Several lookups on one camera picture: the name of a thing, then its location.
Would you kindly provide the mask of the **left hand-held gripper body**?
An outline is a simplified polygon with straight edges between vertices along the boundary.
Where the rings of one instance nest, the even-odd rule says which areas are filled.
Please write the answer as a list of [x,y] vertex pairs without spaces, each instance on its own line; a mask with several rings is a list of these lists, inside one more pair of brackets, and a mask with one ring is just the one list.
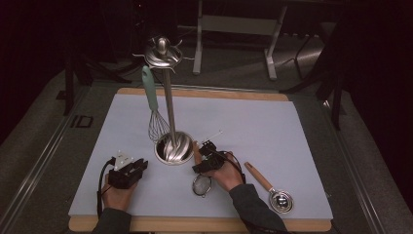
[[115,156],[114,168],[109,171],[108,183],[119,189],[128,189],[134,185],[138,179],[132,177],[133,171],[127,171],[126,166],[134,161],[133,157],[124,154],[121,150]]

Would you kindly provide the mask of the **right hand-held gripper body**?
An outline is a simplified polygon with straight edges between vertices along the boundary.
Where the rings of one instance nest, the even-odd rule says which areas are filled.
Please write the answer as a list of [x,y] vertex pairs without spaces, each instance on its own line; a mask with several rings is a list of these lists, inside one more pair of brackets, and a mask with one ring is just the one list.
[[[221,134],[222,134],[222,131],[219,130],[217,134],[207,137],[205,140],[203,140],[203,141],[201,142],[201,147],[202,147],[202,143],[203,143],[203,142],[206,142],[206,141],[208,141],[208,140],[211,141],[214,137],[218,137],[218,136],[221,135]],[[208,163],[209,163],[209,171],[208,171],[208,172],[214,171],[214,170],[219,170],[219,169],[223,166],[223,164],[224,164],[224,162],[225,162],[224,157],[225,157],[225,153],[224,153],[223,151],[218,151],[218,150],[217,150],[217,147],[216,147],[216,151],[213,152],[213,153],[212,153],[211,155],[209,155],[209,156],[203,156],[203,155],[201,154],[201,159],[202,159],[201,163],[202,163],[202,162],[208,162]]]

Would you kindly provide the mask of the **mesh strainer with wooden handle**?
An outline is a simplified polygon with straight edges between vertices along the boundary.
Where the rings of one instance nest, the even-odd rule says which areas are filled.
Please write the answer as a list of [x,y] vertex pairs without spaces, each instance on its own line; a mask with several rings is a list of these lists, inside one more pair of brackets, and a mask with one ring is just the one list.
[[[201,154],[199,152],[199,149],[201,148],[201,144],[197,141],[195,142],[195,144],[197,145],[197,148],[198,148],[198,150],[195,154],[195,157],[197,159],[195,165],[198,165],[202,161]],[[205,197],[210,189],[211,189],[211,178],[209,176],[207,176],[206,173],[197,174],[197,176],[195,177],[195,179],[193,180],[193,183],[192,183],[193,192],[197,196]]]

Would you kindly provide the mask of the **steel utensil rack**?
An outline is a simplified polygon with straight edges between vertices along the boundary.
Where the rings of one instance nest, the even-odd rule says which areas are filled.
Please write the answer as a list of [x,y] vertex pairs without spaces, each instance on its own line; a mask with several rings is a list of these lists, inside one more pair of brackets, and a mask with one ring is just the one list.
[[167,143],[155,143],[155,155],[164,164],[181,165],[189,161],[193,155],[193,140],[190,135],[178,131],[175,127],[170,74],[180,64],[183,55],[177,46],[170,43],[167,37],[159,37],[152,39],[152,41],[153,46],[148,47],[143,55],[137,55],[137,57],[144,58],[145,65],[151,71],[153,69],[160,70],[164,78],[163,87],[168,119],[163,118],[169,123],[169,140]]

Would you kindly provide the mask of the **whisk with mint green handle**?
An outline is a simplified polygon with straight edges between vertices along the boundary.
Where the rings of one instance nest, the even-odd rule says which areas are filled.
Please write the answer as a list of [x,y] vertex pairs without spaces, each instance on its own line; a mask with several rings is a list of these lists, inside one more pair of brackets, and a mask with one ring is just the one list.
[[169,123],[159,112],[159,104],[153,74],[147,65],[142,67],[142,84],[147,97],[149,109],[151,110],[148,124],[148,136],[154,143],[167,143],[169,140]]

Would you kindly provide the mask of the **steel measuring spoon wooden handle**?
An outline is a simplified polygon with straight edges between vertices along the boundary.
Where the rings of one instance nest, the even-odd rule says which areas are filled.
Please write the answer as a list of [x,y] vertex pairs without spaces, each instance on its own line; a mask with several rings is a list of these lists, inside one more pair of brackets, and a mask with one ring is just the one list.
[[272,208],[279,214],[287,214],[292,211],[294,201],[285,190],[277,190],[252,164],[245,162],[244,166],[251,175],[269,192],[269,202]]

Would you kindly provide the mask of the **person's left hand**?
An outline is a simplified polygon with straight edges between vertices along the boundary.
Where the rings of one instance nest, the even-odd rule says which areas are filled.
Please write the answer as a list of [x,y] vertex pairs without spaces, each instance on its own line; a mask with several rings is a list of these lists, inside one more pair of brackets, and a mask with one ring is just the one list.
[[131,204],[132,195],[137,183],[128,189],[119,189],[108,183],[108,175],[102,187],[102,201],[105,209],[114,209],[126,212]]

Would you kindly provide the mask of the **person's right hand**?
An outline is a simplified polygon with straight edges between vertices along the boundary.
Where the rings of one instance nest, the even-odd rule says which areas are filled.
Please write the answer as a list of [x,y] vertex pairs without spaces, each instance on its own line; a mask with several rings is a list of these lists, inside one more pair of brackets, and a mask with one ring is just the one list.
[[215,179],[225,191],[229,192],[236,186],[243,184],[244,180],[241,167],[233,153],[231,151],[227,152],[226,157],[227,161],[219,170],[210,171],[206,173],[206,176]]

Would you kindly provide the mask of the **white paper sheet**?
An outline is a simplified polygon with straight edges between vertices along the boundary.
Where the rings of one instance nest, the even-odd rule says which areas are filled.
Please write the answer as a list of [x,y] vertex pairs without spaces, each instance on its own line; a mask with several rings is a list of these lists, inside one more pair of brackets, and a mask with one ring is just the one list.
[[[291,101],[175,97],[175,124],[197,141],[210,139],[250,163],[272,185],[289,192],[291,219],[330,219],[332,211]],[[228,193],[214,184],[205,197],[192,191],[192,164],[166,165],[155,156],[148,137],[147,98],[116,95],[100,131],[91,159],[69,210],[94,215],[100,171],[111,157],[123,153],[147,160],[130,206],[137,216],[234,217]]]

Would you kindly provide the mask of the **black metal stand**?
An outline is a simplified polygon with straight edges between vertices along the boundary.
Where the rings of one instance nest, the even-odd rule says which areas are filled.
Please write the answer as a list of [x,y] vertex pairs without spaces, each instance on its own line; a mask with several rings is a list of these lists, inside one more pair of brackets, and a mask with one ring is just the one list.
[[77,77],[81,84],[87,86],[93,83],[93,77],[90,68],[96,69],[98,72],[105,75],[110,80],[118,83],[129,83],[130,80],[122,78],[114,71],[104,67],[99,62],[89,58],[84,54],[80,54],[75,50],[66,49],[64,51],[64,84],[65,89],[59,95],[65,101],[65,109],[63,114],[68,115],[74,107],[74,77]]
[[336,22],[323,21],[319,23],[317,30],[324,47],[313,68],[299,84],[280,90],[281,94],[294,94],[319,82],[316,98],[328,101],[332,97],[332,103],[330,104],[331,122],[338,131],[341,130],[339,115],[344,83],[344,68],[338,61],[342,57],[342,50],[336,48],[336,44],[340,40],[342,20],[343,18],[339,18]]

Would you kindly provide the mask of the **metal floor rail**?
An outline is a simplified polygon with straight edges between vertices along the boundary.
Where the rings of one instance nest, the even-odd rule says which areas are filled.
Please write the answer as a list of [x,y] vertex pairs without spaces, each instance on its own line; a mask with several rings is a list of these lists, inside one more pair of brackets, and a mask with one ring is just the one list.
[[340,131],[330,121],[330,107],[328,101],[321,104],[338,152],[336,169],[343,171],[330,182],[333,229],[337,234],[386,234],[374,196],[374,186],[379,184],[374,177],[383,167],[380,152],[351,102],[343,104]]
[[78,94],[74,99],[73,106],[69,110],[68,114],[63,116],[47,145],[43,149],[40,157],[37,159],[34,166],[30,169],[29,173],[20,184],[11,204],[8,206],[7,210],[0,219],[0,234],[9,234],[12,230],[17,219],[19,218],[19,215],[24,209],[25,204],[30,199],[31,194],[35,190],[44,171],[48,167],[48,164],[53,159],[65,132],[69,129],[69,123],[74,119],[75,111],[89,90],[90,89],[88,87],[82,87],[78,91]]

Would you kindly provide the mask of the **grey metal desk frame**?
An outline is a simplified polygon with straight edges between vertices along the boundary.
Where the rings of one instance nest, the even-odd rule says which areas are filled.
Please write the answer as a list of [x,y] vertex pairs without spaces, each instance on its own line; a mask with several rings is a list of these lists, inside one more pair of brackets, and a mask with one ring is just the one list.
[[203,59],[203,32],[224,32],[270,36],[272,41],[268,48],[264,50],[265,64],[270,80],[278,78],[274,61],[274,51],[281,35],[282,24],[288,6],[282,4],[276,19],[251,19],[226,16],[205,15],[203,13],[203,0],[197,0],[197,33],[196,49],[193,62],[193,74],[199,75],[202,68]]

